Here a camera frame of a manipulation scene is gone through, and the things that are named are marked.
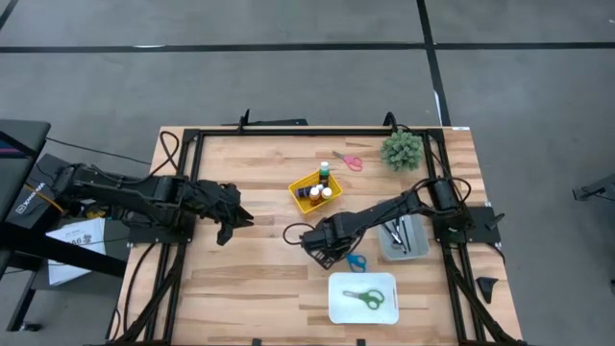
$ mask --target small bottle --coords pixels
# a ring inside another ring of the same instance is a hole
[[[297,196],[298,198],[308,198],[309,197],[309,192],[311,191],[311,189],[313,187],[318,187],[319,191],[322,191],[325,187],[322,185],[312,185],[312,186],[306,186],[306,187],[299,187],[295,190],[295,196]]]
[[[325,189],[323,189],[323,192],[321,193],[321,196],[325,201],[331,199],[331,196],[333,196],[333,191],[330,187],[325,187]]]
[[[318,183],[324,187],[329,187],[329,163],[326,161],[320,162],[320,171],[318,172]]]
[[[313,187],[309,191],[309,200],[313,206],[317,206],[320,203],[320,190],[318,187]]]

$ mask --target black cable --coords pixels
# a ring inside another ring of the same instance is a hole
[[[580,190],[581,190],[581,191],[583,191],[583,192],[585,192],[585,193],[587,193],[587,194],[589,195],[589,197],[598,197],[598,198],[602,198],[602,199],[607,200],[607,201],[615,202],[615,199],[612,199],[612,198],[608,198],[608,197],[601,196],[601,195],[599,195],[598,193],[591,193],[591,192],[589,192],[589,191],[587,190],[587,187],[585,187],[585,186],[584,186],[584,187],[582,187]]]
[[[166,146],[166,141],[164,140],[164,135],[169,135],[173,139],[175,139],[175,148],[173,148],[173,152],[172,153],[169,152],[169,149]],[[110,176],[109,174],[107,174],[107,172],[105,172],[104,170],[98,168],[94,164],[91,167],[96,172],[98,172],[98,174],[100,174],[103,178],[105,178],[107,180],[110,180],[110,181],[112,181],[114,183],[123,184],[123,185],[133,185],[133,184],[144,183],[148,179],[152,178],[156,173],[158,173],[158,171],[160,171],[163,167],[165,167],[166,164],[169,163],[169,162],[171,163],[173,168],[178,170],[179,166],[178,166],[178,164],[175,163],[175,160],[173,160],[173,157],[175,156],[175,154],[177,154],[177,151],[180,150],[180,139],[177,138],[177,136],[175,136],[175,134],[172,134],[172,133],[170,133],[168,131],[160,132],[159,139],[160,139],[160,144],[162,144],[162,149],[164,150],[164,154],[166,154],[166,160],[163,163],[161,163],[158,167],[156,167],[156,169],[154,169],[152,171],[152,173],[148,174],[144,178],[141,178],[141,179],[138,179],[138,180],[135,180],[135,181],[129,181],[129,180],[122,180],[122,181],[120,181],[119,179],[116,179],[116,178]]]
[[[299,241],[297,241],[297,242],[290,242],[290,241],[288,241],[288,239],[286,239],[286,232],[287,232],[289,229],[291,229],[291,228],[293,228],[293,227],[295,227],[295,226],[308,226],[308,227],[310,227],[313,231],[315,230],[314,226],[312,226],[312,225],[310,225],[310,224],[308,224],[308,223],[305,223],[305,222],[296,222],[296,223],[294,223],[294,224],[290,224],[290,225],[286,226],[286,228],[285,228],[285,229],[284,229],[284,231],[282,232],[282,239],[283,239],[283,240],[286,242],[286,244],[288,244],[288,245],[299,245],[299,244],[301,244],[301,240],[299,240]]]
[[[115,332],[113,333],[111,340],[115,340],[117,338],[117,333],[119,333],[120,322],[122,320],[122,315],[119,313],[119,309],[117,308],[117,306],[115,306],[115,315],[117,316],[117,327],[115,327]]]
[[[452,177],[451,179],[456,180],[458,182],[462,182],[464,183],[466,186],[468,186],[468,192],[465,194],[465,196],[461,199],[461,203],[465,203],[465,201],[468,199],[468,197],[470,197],[470,193],[472,193],[472,186],[470,185],[470,183],[468,183],[468,181],[466,181],[465,179],[461,179],[461,178],[457,178],[457,177]],[[461,191],[459,191],[459,189],[457,188],[457,186],[455,185],[455,190],[457,191],[457,194],[459,195],[459,198],[461,198]]]
[[[124,327],[124,333],[128,331],[128,304],[131,301],[131,294],[133,293],[133,284],[135,284],[136,273],[138,273],[138,269],[141,267],[143,260],[145,260],[145,257],[147,256],[147,254],[149,254],[150,251],[152,251],[155,245],[156,243],[152,243],[150,244],[150,246],[147,247],[147,249],[145,249],[145,252],[143,253],[143,255],[141,255],[141,258],[138,259],[138,262],[136,263],[135,271],[133,271],[133,276],[131,277],[131,280],[128,283],[128,291],[126,292],[126,301],[124,303],[124,319],[122,321],[122,324]]]
[[[129,161],[134,161],[134,162],[138,162],[138,163],[143,163],[143,164],[147,164],[147,165],[152,164],[151,162],[148,162],[148,161],[141,161],[141,160],[129,158],[127,156],[119,155],[119,154],[108,153],[108,152],[105,152],[105,151],[102,151],[102,150],[91,149],[91,148],[87,148],[85,146],[81,146],[81,145],[77,145],[77,144],[66,143],[64,141],[53,139],[53,138],[50,138],[50,137],[47,137],[46,139],[47,140],[51,140],[53,142],[56,142],[58,144],[66,145],[66,146],[73,147],[73,148],[87,150],[87,151],[90,151],[90,152],[93,152],[93,153],[109,155],[109,156],[112,156],[112,157],[116,157],[116,158],[120,158],[120,159],[124,159],[124,160],[129,160]]]
[[[38,162],[35,162],[35,167],[37,168],[38,172],[40,172],[40,174],[44,175],[45,177],[51,179],[51,184],[47,184],[49,186],[49,188],[51,188],[51,186],[54,185],[54,183],[56,182],[56,178],[52,177],[50,174],[45,173],[40,166],[38,165]]]

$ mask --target scissor handle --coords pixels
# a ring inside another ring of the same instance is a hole
[[[350,266],[350,270],[355,273],[364,273],[365,263],[367,263],[367,259],[363,255],[348,255],[347,257],[348,265]]]
[[[360,171],[363,169],[363,161],[357,157],[347,155],[344,157],[344,161],[351,170]]]
[[[361,158],[349,157],[349,159],[351,159],[351,163],[354,164],[354,165],[362,165],[363,164],[363,160]]]
[[[377,295],[380,296],[380,298],[374,297],[371,293],[376,293]],[[367,292],[365,292],[363,294],[365,294],[371,300],[378,301],[379,303],[384,302],[384,294],[382,294],[382,292],[378,291],[377,289],[370,289],[370,290],[368,290]]]
[[[380,298],[374,297],[371,293],[376,293],[380,295]],[[384,302],[384,295],[382,294],[382,292],[376,289],[370,289],[365,293],[359,294],[358,299],[365,302],[365,304],[367,304],[367,308],[377,309],[381,306],[382,302]]]

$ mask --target blue scissors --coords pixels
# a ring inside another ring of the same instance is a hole
[[[370,289],[367,292],[357,293],[351,291],[344,291],[343,294],[347,297],[353,297],[362,300],[367,304],[369,309],[378,309],[384,302],[384,294],[377,289]]]
[[[346,260],[348,261],[350,270],[355,273],[365,273],[367,266],[367,259],[365,259],[365,256],[349,254],[346,256]]]

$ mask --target white paper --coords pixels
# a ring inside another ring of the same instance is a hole
[[[76,222],[47,234],[47,236],[57,240],[79,245],[88,250],[106,255],[105,243],[103,242],[104,235],[105,219],[103,218]],[[48,264],[50,285],[63,284],[90,272],[90,270],[72,265],[60,265],[62,263],[51,259],[48,260]]]

